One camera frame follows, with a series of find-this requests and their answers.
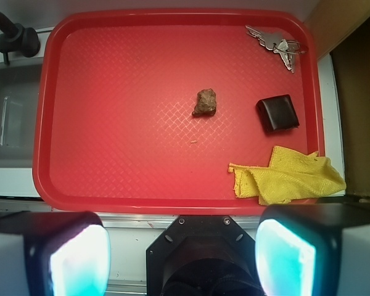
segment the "black faucet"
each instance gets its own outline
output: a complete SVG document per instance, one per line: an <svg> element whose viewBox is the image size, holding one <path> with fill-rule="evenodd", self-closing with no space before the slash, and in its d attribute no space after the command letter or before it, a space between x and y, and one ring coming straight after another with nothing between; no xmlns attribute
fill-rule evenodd
<svg viewBox="0 0 370 296"><path fill-rule="evenodd" d="M35 29L25 28L20 23L11 22L0 12L0 52L4 63L9 65L8 53L19 51L25 57L35 56L40 48L40 42Z"/></svg>

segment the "black wallet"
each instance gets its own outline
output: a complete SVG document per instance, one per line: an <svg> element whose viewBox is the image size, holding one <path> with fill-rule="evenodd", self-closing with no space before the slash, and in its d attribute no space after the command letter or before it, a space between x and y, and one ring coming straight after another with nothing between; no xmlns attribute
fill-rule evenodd
<svg viewBox="0 0 370 296"><path fill-rule="evenodd" d="M292 100L288 94L260 100L257 102L257 109L266 133L289 130L299 126Z"/></svg>

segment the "textured tray surface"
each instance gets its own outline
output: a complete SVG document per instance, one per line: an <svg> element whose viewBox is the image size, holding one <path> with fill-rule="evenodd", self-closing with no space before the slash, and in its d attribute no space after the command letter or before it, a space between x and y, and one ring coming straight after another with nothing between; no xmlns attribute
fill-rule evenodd
<svg viewBox="0 0 370 296"><path fill-rule="evenodd" d="M234 199L229 162L267 166L274 145L306 153L300 65L292 74L245 32L151 26L71 34L60 56L52 125L57 190ZM206 88L216 92L217 113L193 118L196 94ZM267 136L255 104L281 94L290 94L300 127Z"/></svg>

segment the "key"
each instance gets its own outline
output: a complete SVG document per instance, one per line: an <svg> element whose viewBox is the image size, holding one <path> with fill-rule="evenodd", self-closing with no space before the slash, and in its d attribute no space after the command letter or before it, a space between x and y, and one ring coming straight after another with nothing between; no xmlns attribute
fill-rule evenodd
<svg viewBox="0 0 370 296"><path fill-rule="evenodd" d="M259 41L260 45L267 48L269 51L273 51L284 39L281 33L275 32L275 33L264 33L263 34L263 41L264 45Z"/></svg>
<svg viewBox="0 0 370 296"><path fill-rule="evenodd" d="M288 51L289 52L297 52L298 51L298 44L288 43ZM296 61L296 55L295 54L288 54L291 72L295 73L295 61Z"/></svg>
<svg viewBox="0 0 370 296"><path fill-rule="evenodd" d="M289 48L288 42L285 39L283 39L278 44L278 46L273 50L273 52L275 54L279 54L281 56L281 59L284 61L284 64L285 64L286 68L289 71L292 71L292 67L291 67L291 64L290 64L289 56L288 56L288 53L286 53L286 51L288 50L288 48Z"/></svg>
<svg viewBox="0 0 370 296"><path fill-rule="evenodd" d="M258 38L260 45L264 46L269 51L274 50L274 48L276 48L276 46L283 39L280 32L266 33L263 31L258 31L248 25L246 25L245 27L248 29L247 34L254 38Z"/></svg>

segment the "key ring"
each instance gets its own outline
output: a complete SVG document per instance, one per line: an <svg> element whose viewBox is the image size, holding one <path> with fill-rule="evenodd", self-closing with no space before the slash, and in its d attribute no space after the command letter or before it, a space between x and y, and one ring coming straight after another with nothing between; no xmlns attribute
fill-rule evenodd
<svg viewBox="0 0 370 296"><path fill-rule="evenodd" d="M302 43L296 41L296 40L287 40L286 41L287 44L296 44L297 47L298 47L298 50L297 51L294 51L294 52L290 52L290 51L282 51L280 50L277 46L274 45L274 50L277 50L279 52L283 52L285 54L306 54L308 52L308 48L303 45Z"/></svg>

